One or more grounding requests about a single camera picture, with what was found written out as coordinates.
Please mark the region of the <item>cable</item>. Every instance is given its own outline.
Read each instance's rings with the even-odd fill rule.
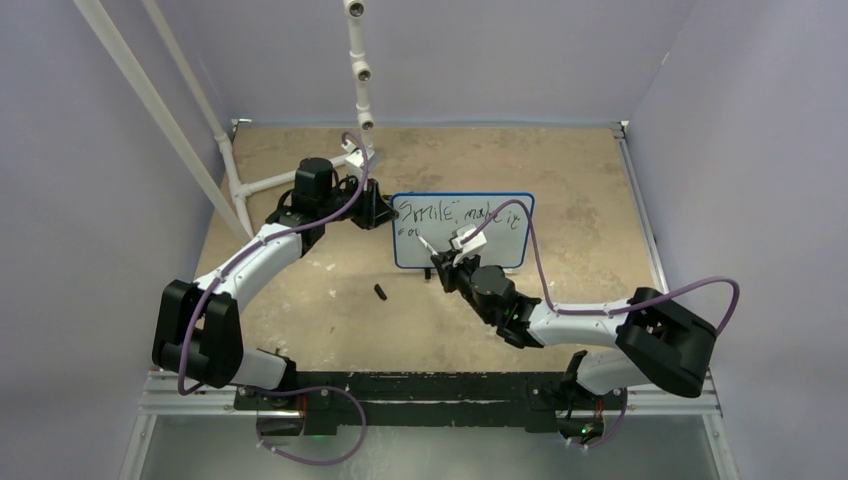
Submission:
[[[542,269],[542,258],[541,258],[540,253],[539,253],[539,243],[536,240],[536,229],[533,227],[533,217],[530,215],[530,210],[527,208],[527,205],[525,205],[524,202],[522,202],[520,200],[512,199],[512,200],[507,200],[506,202],[502,203],[500,206],[498,206],[498,208],[495,209],[494,212],[492,212],[489,215],[489,217],[483,223],[480,224],[479,227],[477,227],[476,230],[474,230],[474,233],[472,233],[466,239],[462,240],[460,242],[460,244],[466,244],[471,239],[476,237],[480,232],[483,231],[484,228],[486,228],[486,226],[489,225],[489,223],[492,222],[492,220],[495,219],[495,217],[497,217],[498,213],[500,213],[501,210],[503,210],[504,208],[506,208],[509,205],[520,206],[522,209],[524,209],[524,213],[527,215],[527,223],[530,227],[530,238],[533,240],[533,251],[534,251],[535,256],[536,256],[536,268],[539,271],[539,279],[542,282],[542,291],[545,294],[544,295],[545,296],[545,303],[548,305],[548,308],[550,308],[551,310],[553,310],[554,312],[556,312],[558,314],[561,314],[561,315],[578,315],[578,316],[579,315],[606,315],[606,316],[620,315],[622,313],[630,313],[630,312],[635,312],[635,311],[639,311],[639,310],[644,310],[644,309],[649,308],[649,307],[653,307],[653,306],[658,305],[660,303],[671,300],[672,298],[679,297],[680,295],[683,295],[685,293],[689,293],[692,290],[695,290],[695,289],[698,289],[698,288],[701,288],[703,286],[710,285],[710,284],[713,284],[713,283],[727,283],[733,289],[733,293],[732,293],[732,296],[730,298],[730,304],[727,307],[727,311],[724,313],[724,317],[722,317],[721,322],[719,322],[719,324],[718,324],[718,327],[716,327],[717,334],[720,334],[722,331],[724,331],[724,328],[727,326],[727,323],[730,321],[730,317],[732,317],[733,312],[736,311],[736,305],[737,305],[737,303],[739,303],[739,292],[740,292],[739,283],[736,280],[733,280],[732,278],[721,277],[721,276],[704,278],[702,280],[698,280],[697,282],[690,283],[689,285],[686,285],[684,287],[672,290],[672,291],[670,291],[666,294],[660,295],[658,297],[654,297],[650,300],[647,300],[647,301],[644,301],[644,302],[641,302],[641,303],[637,303],[635,305],[628,305],[626,307],[616,308],[616,309],[609,310],[609,311],[557,309],[554,306],[553,301],[551,300],[551,294],[548,291],[548,282],[545,279],[545,272]]]
[[[203,312],[203,307],[204,307],[204,305],[206,305],[206,302],[209,300],[210,295],[212,295],[212,292],[215,291],[215,289],[218,288],[218,286],[221,284],[221,279],[225,278],[230,273],[230,271],[232,271],[233,268],[238,266],[238,264],[240,264],[245,258],[247,258],[253,252],[255,252],[256,250],[258,250],[259,248],[264,246],[267,242],[269,242],[271,240],[276,240],[276,239],[283,237],[285,235],[291,235],[291,234],[299,233],[299,232],[302,232],[304,230],[309,230],[309,229],[330,223],[333,220],[339,218],[346,211],[348,211],[353,206],[353,204],[359,199],[359,196],[362,195],[362,191],[364,190],[365,185],[368,183],[368,149],[365,148],[365,143],[355,133],[348,132],[348,131],[342,133],[342,142],[344,142],[348,138],[351,141],[353,141],[353,143],[362,151],[362,160],[363,160],[362,181],[359,182],[359,184],[357,185],[356,191],[353,193],[353,196],[350,197],[350,200],[348,200],[347,203],[345,203],[340,209],[336,210],[334,213],[330,214],[329,216],[322,218],[321,220],[317,220],[317,221],[314,221],[312,223],[307,223],[305,225],[301,225],[299,227],[295,227],[295,228],[292,228],[292,229],[289,229],[289,230],[284,230],[282,232],[277,232],[275,234],[268,235],[267,237],[265,237],[265,242],[255,242],[255,243],[250,244],[244,250],[242,250],[239,254],[237,254],[235,257],[233,257],[233,259],[230,260],[230,262],[228,262],[226,265],[224,265],[221,268],[220,275],[218,277],[214,278],[212,280],[212,282],[209,283],[209,286],[206,288],[206,290],[200,296],[200,300],[197,302],[197,305],[195,305],[194,311],[191,314],[191,319],[188,322],[188,327],[186,328],[186,334],[185,334],[185,337],[183,338],[182,349],[180,351],[180,366],[179,366],[178,373],[177,373],[177,391],[180,393],[180,395],[190,395],[190,394],[196,392],[197,389],[199,389],[200,387],[203,386],[203,384],[201,382],[198,382],[197,384],[195,384],[194,386],[192,386],[189,389],[185,388],[186,370],[187,370],[187,367],[188,367],[188,353],[189,353],[189,348],[190,348],[190,345],[191,345],[191,338],[194,335],[194,327],[195,327],[195,325],[197,325],[197,321],[200,319],[201,313]],[[354,403],[357,410],[359,410],[359,414],[362,417],[362,434],[360,435],[359,441],[356,443],[354,448],[350,452],[348,452],[347,454],[343,455],[342,457],[339,457],[340,460],[334,459],[334,460],[318,461],[317,463],[309,463],[309,462],[315,462],[315,461],[296,457],[294,455],[286,454],[285,452],[279,452],[275,448],[273,450],[271,448],[269,448],[269,450],[271,450],[273,453],[279,453],[279,454],[285,456],[286,458],[290,458],[292,460],[295,460],[295,461],[298,461],[298,462],[301,462],[301,463],[306,463],[306,464],[309,464],[309,465],[333,465],[334,463],[339,463],[341,461],[344,461],[344,460],[350,458],[350,456],[353,455],[356,452],[357,449],[359,449],[359,446],[362,444],[362,440],[365,438],[365,412],[362,410],[362,405],[359,404],[359,402],[353,397],[353,395],[345,392],[344,390],[341,390],[341,389],[338,389],[338,388],[335,388],[335,387],[317,387],[317,388],[310,387],[310,388],[307,388],[307,389],[292,390],[290,392],[270,392],[270,391],[262,390],[262,389],[259,389],[258,391],[263,391],[263,393],[265,393],[266,395],[285,397],[285,396],[290,396],[290,395],[298,395],[300,393],[308,393],[308,392],[314,391],[315,389],[317,389],[317,390],[331,390],[331,391],[334,391],[334,392],[337,392],[337,393],[341,393],[342,395],[348,397],[348,399],[350,399]]]
[[[347,391],[345,391],[341,388],[331,387],[331,386],[318,386],[318,387],[301,388],[301,389],[298,389],[298,390],[290,390],[288,392],[275,392],[273,390],[265,390],[264,388],[255,388],[255,387],[251,387],[251,388],[253,388],[257,393],[259,393],[261,395],[266,395],[266,396],[269,396],[269,397],[291,397],[293,395],[302,395],[302,394],[305,394],[305,393],[318,392],[318,391],[321,391],[321,390],[328,390],[330,392],[338,393],[340,395],[344,395],[345,397],[347,397],[347,399],[350,400],[351,403],[353,403],[353,406],[356,407],[356,411],[359,413],[359,418],[362,421],[362,428],[359,431],[359,438],[356,440],[356,443],[353,445],[353,447],[350,450],[347,451],[347,453],[345,453],[344,455],[341,455],[339,457],[330,459],[330,460],[312,460],[312,459],[309,459],[309,458],[298,457],[297,455],[293,455],[291,453],[284,452],[282,450],[279,450],[277,447],[266,442],[265,439],[262,437],[262,431],[259,428],[259,420],[257,419],[257,421],[256,421],[256,436],[257,436],[257,438],[259,438],[259,446],[264,447],[265,449],[267,449],[269,452],[271,452],[273,454],[279,455],[281,457],[288,458],[289,460],[294,460],[295,462],[302,463],[304,465],[326,467],[328,465],[335,465],[337,463],[344,462],[348,458],[352,457],[353,454],[356,453],[357,450],[359,450],[359,447],[362,446],[362,442],[365,441],[365,434],[368,431],[368,428],[367,428],[368,425],[365,422],[365,410],[362,409],[362,404],[359,403],[359,401],[356,399],[356,397],[354,397],[349,392],[347,392]]]

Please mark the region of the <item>lavender wall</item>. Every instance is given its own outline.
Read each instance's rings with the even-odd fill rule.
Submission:
[[[742,284],[713,368],[744,478],[848,469],[846,25],[843,0],[700,1],[630,124],[671,283]]]
[[[380,123],[629,118],[694,0],[367,0]],[[355,121],[342,0],[160,1],[231,116]]]
[[[141,4],[104,3],[220,177]],[[0,38],[0,477],[115,478],[211,206],[72,2],[4,5]]]

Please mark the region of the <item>whiteboard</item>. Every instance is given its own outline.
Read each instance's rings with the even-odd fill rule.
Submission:
[[[392,222],[395,264],[400,268],[430,268],[430,252],[416,233],[436,250],[450,248],[453,232],[468,224],[480,225],[487,216],[507,200],[522,201],[530,213],[536,199],[530,193],[398,193],[392,207],[399,216]],[[510,205],[498,214],[484,230],[486,248],[480,255],[481,265],[516,268],[524,263],[529,233],[527,215],[520,205]]]

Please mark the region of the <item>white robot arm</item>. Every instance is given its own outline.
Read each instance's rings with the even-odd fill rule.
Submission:
[[[548,304],[522,295],[501,267],[480,266],[486,239],[482,232],[472,236],[476,230],[474,225],[457,230],[447,252],[436,252],[424,241],[445,292],[458,290],[480,318],[515,347],[606,347],[575,354],[566,371],[563,388],[569,391],[564,394],[593,398],[650,383],[683,397],[701,394],[717,337],[708,322],[671,300],[624,312],[659,297],[651,288],[589,305]]]
[[[363,230],[370,230],[397,216],[373,179],[367,179],[362,193],[353,199],[364,178],[364,158],[360,150],[349,151],[345,163],[352,174],[341,180],[329,160],[302,160],[294,188],[283,194],[277,209],[247,245],[194,282],[174,280],[165,288],[153,345],[154,364],[177,372],[182,362],[186,377],[212,387],[294,388],[296,363],[274,353],[245,348],[239,314],[272,278],[324,235],[323,224],[310,227],[321,223],[318,220],[328,216],[335,221],[350,219]],[[354,203],[339,214],[348,202]],[[197,311],[201,301],[204,304]],[[204,316],[203,329],[192,331],[187,358],[182,358],[186,333],[198,314]]]

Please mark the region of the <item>white pipe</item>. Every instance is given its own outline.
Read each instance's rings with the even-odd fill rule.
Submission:
[[[340,167],[344,165],[344,160],[347,158],[348,154],[339,155],[338,157],[331,158],[330,162],[334,167]],[[283,185],[285,183],[293,182],[295,170],[291,172],[281,173],[280,175],[276,175],[270,178],[266,178],[264,180],[259,180],[258,182],[253,183],[243,183],[241,186],[241,191],[244,196],[253,195],[254,193],[261,192],[262,190],[268,190],[269,188],[274,188],[279,185]]]
[[[230,182],[230,198],[233,200],[233,205],[236,206],[236,215],[238,215],[247,233],[253,235],[253,226],[250,225],[250,214],[247,212],[247,195],[242,193],[242,183],[238,178],[236,161],[233,158],[233,144],[230,142],[230,137],[226,133],[215,136],[215,141],[218,142],[218,150],[224,159],[224,168],[227,170],[227,178]]]
[[[209,172],[204,167],[200,157],[189,143],[180,125],[171,115],[168,106],[165,105],[156,87],[147,77],[138,59],[133,55],[129,45],[121,36],[118,27],[115,26],[106,9],[99,0],[74,0],[79,11],[88,21],[89,26],[100,39],[100,42],[109,52],[112,60],[118,65],[118,68],[126,77],[127,81],[135,90],[136,95],[141,99],[147,111],[153,116],[156,124],[162,129],[162,132],[171,142],[174,150],[180,156],[180,159],[185,163],[200,188],[212,201],[215,210],[224,218],[227,226],[233,231],[236,237],[241,242],[248,242],[251,236],[245,231],[242,224],[239,222],[236,213],[227,204],[224,195],[218,189],[218,185],[209,175]]]
[[[355,3],[364,5],[363,0],[344,0],[347,14],[347,30],[350,37],[350,65],[353,70],[353,81],[356,83],[356,113],[359,124],[359,134],[363,143],[369,149],[374,148],[371,138],[371,129],[374,128],[374,119],[371,116],[371,102],[368,100],[368,88],[365,85],[371,78],[371,68],[365,60],[365,36],[362,34],[362,14],[353,16],[351,6]],[[360,72],[367,70],[365,78],[360,77]]]
[[[212,135],[215,137],[215,141],[218,143],[218,150],[221,152],[221,157],[224,159],[224,169],[227,171],[227,178],[230,182],[230,198],[233,200],[233,205],[236,207],[236,214],[238,215],[239,221],[241,221],[244,229],[247,230],[247,233],[253,235],[253,228],[250,225],[250,216],[247,213],[247,205],[245,204],[246,199],[237,194],[237,192],[241,190],[241,180],[239,179],[238,170],[236,169],[236,164],[233,160],[233,143],[230,141],[230,137],[224,132],[221,124],[218,123],[218,117],[215,115],[214,110],[212,110],[212,105],[209,103],[209,97],[206,96],[206,93],[203,91],[203,87],[200,86],[200,81],[197,79],[197,76],[194,74],[194,70],[192,70],[183,50],[180,48],[180,44],[177,42],[177,38],[174,36],[171,26],[168,25],[168,21],[165,20],[165,15],[163,15],[162,10],[159,9],[159,4],[156,3],[156,0],[142,0],[141,3],[147,10],[147,15],[150,16],[150,20],[153,22],[153,26],[156,27],[156,31],[159,32],[159,36],[162,37],[162,41],[165,43],[168,53],[170,53],[171,58],[174,59],[174,63],[177,65],[177,69],[183,76],[183,80],[185,80],[186,85],[188,85],[188,89],[191,91],[194,101],[197,102],[198,107],[200,107],[200,111],[203,112],[203,117],[206,118],[206,123],[208,123],[209,128],[212,129]]]
[[[212,110],[212,105],[209,104],[209,98],[206,96],[206,93],[204,93],[203,87],[200,86],[200,81],[191,69],[188,60],[186,60],[185,54],[180,48],[180,44],[177,43],[177,38],[174,36],[173,30],[171,30],[171,27],[168,25],[168,21],[165,20],[165,16],[162,14],[162,10],[159,9],[159,5],[156,3],[156,0],[141,0],[141,3],[144,4],[144,8],[147,9],[147,14],[150,16],[150,20],[153,21],[153,26],[156,27],[156,31],[159,32],[159,36],[162,37],[162,41],[165,42],[165,47],[168,48],[168,52],[170,52],[171,57],[174,59],[174,63],[177,64],[177,68],[182,74],[183,79],[185,79],[186,84],[188,84],[188,89],[191,90],[194,100],[197,102],[197,105],[200,106],[200,111],[202,111],[203,116],[206,117],[206,122],[209,123],[209,128],[212,129],[212,134],[216,138],[221,135],[225,135],[224,129],[221,128],[221,124],[218,123],[218,117],[215,115],[214,110]]]

